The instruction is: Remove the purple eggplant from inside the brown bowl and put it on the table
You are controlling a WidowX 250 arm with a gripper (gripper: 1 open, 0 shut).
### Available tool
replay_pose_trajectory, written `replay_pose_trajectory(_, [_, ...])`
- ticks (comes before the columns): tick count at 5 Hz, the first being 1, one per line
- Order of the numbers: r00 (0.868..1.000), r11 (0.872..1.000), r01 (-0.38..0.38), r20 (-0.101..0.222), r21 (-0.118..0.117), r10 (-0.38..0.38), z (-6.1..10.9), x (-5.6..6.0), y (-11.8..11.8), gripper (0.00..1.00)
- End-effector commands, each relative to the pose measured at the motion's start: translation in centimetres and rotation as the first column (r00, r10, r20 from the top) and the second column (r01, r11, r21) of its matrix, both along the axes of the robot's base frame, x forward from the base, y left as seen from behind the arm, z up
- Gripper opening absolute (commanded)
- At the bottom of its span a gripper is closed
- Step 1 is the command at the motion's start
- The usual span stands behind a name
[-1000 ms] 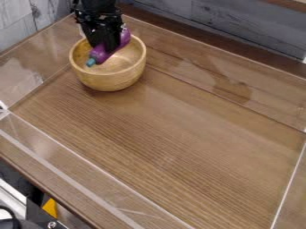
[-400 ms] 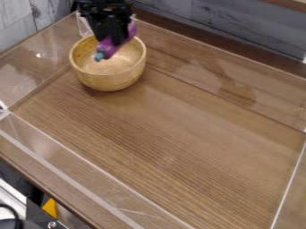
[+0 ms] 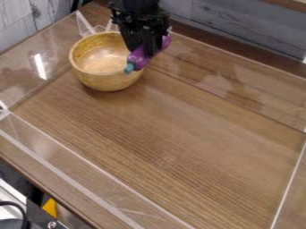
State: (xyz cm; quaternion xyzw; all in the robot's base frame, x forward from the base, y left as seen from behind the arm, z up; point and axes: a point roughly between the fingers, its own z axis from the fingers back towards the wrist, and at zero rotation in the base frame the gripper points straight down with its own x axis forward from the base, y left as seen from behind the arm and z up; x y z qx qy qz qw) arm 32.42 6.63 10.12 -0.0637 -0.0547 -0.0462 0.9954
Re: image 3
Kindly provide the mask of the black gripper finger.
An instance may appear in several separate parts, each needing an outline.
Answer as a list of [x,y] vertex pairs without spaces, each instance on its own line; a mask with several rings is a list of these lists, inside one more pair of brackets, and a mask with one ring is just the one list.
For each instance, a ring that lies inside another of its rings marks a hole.
[[138,28],[122,28],[120,35],[126,49],[132,52],[141,45],[141,30]]
[[144,54],[148,57],[152,57],[161,50],[162,38],[168,35],[168,30],[153,27],[144,27],[141,34]]

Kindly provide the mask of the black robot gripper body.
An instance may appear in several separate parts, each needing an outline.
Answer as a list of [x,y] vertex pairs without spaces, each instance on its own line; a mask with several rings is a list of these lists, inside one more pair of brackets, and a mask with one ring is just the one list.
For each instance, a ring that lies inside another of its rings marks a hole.
[[160,0],[109,0],[110,19],[124,37],[140,36],[144,30],[157,36],[168,35],[168,12],[158,2]]

